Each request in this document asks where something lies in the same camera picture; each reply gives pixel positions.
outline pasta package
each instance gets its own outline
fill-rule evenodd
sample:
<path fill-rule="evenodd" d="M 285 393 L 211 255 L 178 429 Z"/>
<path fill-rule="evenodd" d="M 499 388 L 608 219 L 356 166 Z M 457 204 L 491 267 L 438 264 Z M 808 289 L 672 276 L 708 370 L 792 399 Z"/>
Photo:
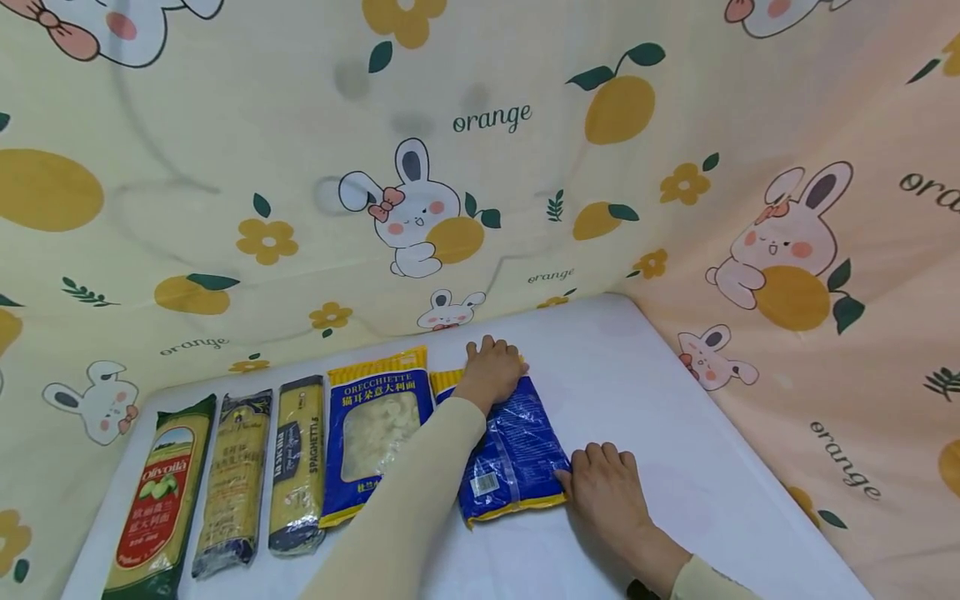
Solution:
<path fill-rule="evenodd" d="M 462 370 L 430 373 L 438 406 L 453 394 L 461 375 Z M 467 527 L 508 513 L 563 504 L 564 489 L 553 475 L 558 468 L 570 470 L 570 461 L 533 381 L 524 375 L 513 395 L 493 406 L 487 433 L 467 461 L 458 494 Z"/>
<path fill-rule="evenodd" d="M 330 384 L 321 527 L 356 515 L 403 445 L 433 412 L 426 347 L 337 369 Z"/>
<path fill-rule="evenodd" d="M 320 375 L 280 387 L 274 455 L 274 489 L 267 547 L 297 556 L 324 540 L 320 525 L 323 488 L 324 379 Z"/>
<path fill-rule="evenodd" d="M 256 555 L 273 390 L 224 397 L 192 575 L 206 579 Z"/>
<path fill-rule="evenodd" d="M 103 600 L 177 600 L 216 412 L 211 394 L 177 413 L 157 414 Z"/>

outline yellow fabric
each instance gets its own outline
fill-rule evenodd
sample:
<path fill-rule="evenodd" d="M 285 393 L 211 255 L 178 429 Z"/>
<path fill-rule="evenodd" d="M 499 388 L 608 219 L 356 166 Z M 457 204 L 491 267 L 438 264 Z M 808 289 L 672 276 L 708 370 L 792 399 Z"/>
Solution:
<path fill-rule="evenodd" d="M 441 404 L 403 447 L 300 600 L 419 598 L 427 554 L 486 430 L 483 413 L 469 401 L 451 397 Z"/>
<path fill-rule="evenodd" d="M 953 594 L 956 2 L 160 4 L 0 0 L 0 596 L 153 391 L 609 290 L 874 595 Z"/>
<path fill-rule="evenodd" d="M 680 569 L 670 600 L 758 600 L 758 596 L 694 555 Z"/>

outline fern illustration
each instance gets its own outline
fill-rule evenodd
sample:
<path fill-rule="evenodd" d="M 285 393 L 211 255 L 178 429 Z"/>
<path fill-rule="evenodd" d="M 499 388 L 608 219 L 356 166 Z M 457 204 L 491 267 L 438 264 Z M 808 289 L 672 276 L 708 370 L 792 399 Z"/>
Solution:
<path fill-rule="evenodd" d="M 557 190 L 556 198 L 548 198 L 546 201 L 547 221 L 559 223 L 562 214 L 564 214 L 564 191 L 561 189 Z"/>
<path fill-rule="evenodd" d="M 926 380 L 929 383 L 925 383 L 924 387 L 943 396 L 947 402 L 953 402 L 950 394 L 960 394 L 960 372 L 950 372 L 947 367 L 942 367 L 928 375 Z"/>
<path fill-rule="evenodd" d="M 80 287 L 74 283 L 73 279 L 70 277 L 63 278 L 63 285 L 69 289 L 63 289 L 63 292 L 66 292 L 70 296 L 74 297 L 76 300 L 79 300 L 86 304 L 93 304 L 97 308 L 102 308 L 104 306 L 119 306 L 117 302 L 107 302 L 107 298 L 103 294 L 97 294 L 92 290 L 86 289 L 85 285 Z"/>

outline bunny illustration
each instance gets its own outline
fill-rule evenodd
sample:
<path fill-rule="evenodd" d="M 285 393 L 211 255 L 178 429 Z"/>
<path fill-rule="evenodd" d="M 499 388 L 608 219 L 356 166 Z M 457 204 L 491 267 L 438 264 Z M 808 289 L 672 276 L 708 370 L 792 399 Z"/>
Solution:
<path fill-rule="evenodd" d="M 447 329 L 457 325 L 465 325 L 473 320 L 473 307 L 483 304 L 487 295 L 475 292 L 467 296 L 463 304 L 451 304 L 453 296 L 449 290 L 437 290 L 430 297 L 432 308 L 417 319 L 417 326 L 424 329 Z"/>
<path fill-rule="evenodd" d="M 759 379 L 759 373 L 752 365 L 727 360 L 717 353 L 730 341 L 730 328 L 726 325 L 714 325 L 700 337 L 684 332 L 677 339 L 680 340 L 681 362 L 708 392 L 719 390 L 733 377 L 747 385 L 754 385 Z"/>
<path fill-rule="evenodd" d="M 188 9 L 211 19 L 223 0 L 0 0 L 45 30 L 58 48 L 76 60 L 98 55 L 117 64 L 144 67 L 163 52 L 167 11 Z"/>
<path fill-rule="evenodd" d="M 826 2 L 836 11 L 850 0 L 730 0 L 724 16 L 728 23 L 743 23 L 749 36 L 770 37 L 803 21 Z"/>
<path fill-rule="evenodd" d="M 426 277 L 443 263 L 426 235 L 440 221 L 460 216 L 460 197 L 450 187 L 430 179 L 430 159 L 423 142 L 411 137 L 396 147 L 397 187 L 381 188 L 362 171 L 340 180 L 340 203 L 351 212 L 366 210 L 383 243 L 395 249 L 390 270 L 395 275 Z"/>
<path fill-rule="evenodd" d="M 789 265 L 817 276 L 836 257 L 836 238 L 823 214 L 847 190 L 853 167 L 848 162 L 824 167 L 797 201 L 790 194 L 803 178 L 800 167 L 777 176 L 767 188 L 763 212 L 733 241 L 731 257 L 707 269 L 707 281 L 741 308 L 756 308 L 754 291 L 766 283 L 767 267 Z"/>
<path fill-rule="evenodd" d="M 90 387 L 82 395 L 62 383 L 43 388 L 43 399 L 62 411 L 80 415 L 86 435 L 99 445 L 108 445 L 130 431 L 140 411 L 133 403 L 138 390 L 117 374 L 127 368 L 109 360 L 98 360 L 86 369 Z"/>

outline white tabletop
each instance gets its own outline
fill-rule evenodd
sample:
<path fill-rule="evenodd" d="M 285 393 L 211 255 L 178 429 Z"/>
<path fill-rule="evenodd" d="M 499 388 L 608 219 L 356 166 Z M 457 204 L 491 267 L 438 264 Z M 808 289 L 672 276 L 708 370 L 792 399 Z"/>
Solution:
<path fill-rule="evenodd" d="M 154 394 L 131 432 L 62 597 L 100 598 L 157 411 L 177 411 L 211 393 L 219 399 L 278 389 L 309 374 L 420 344 L 429 347 L 431 371 L 456 369 L 463 366 L 466 343 L 484 333 L 520 348 L 568 454 L 604 441 L 634 452 L 654 521 L 687 549 L 768 600 L 871 597 L 636 307 L 612 295 Z M 273 453 L 270 436 L 268 463 Z M 250 567 L 198 583 L 189 565 L 202 526 L 204 480 L 180 600 L 293 600 L 306 587 L 349 525 L 328 535 L 315 555 L 275 558 L 266 549 L 271 484 L 268 472 L 259 550 Z M 578 536 L 578 529 L 566 510 L 557 508 L 506 516 L 470 532 L 451 506 L 423 576 L 423 597 L 623 598 L 631 577 L 588 537 Z"/>

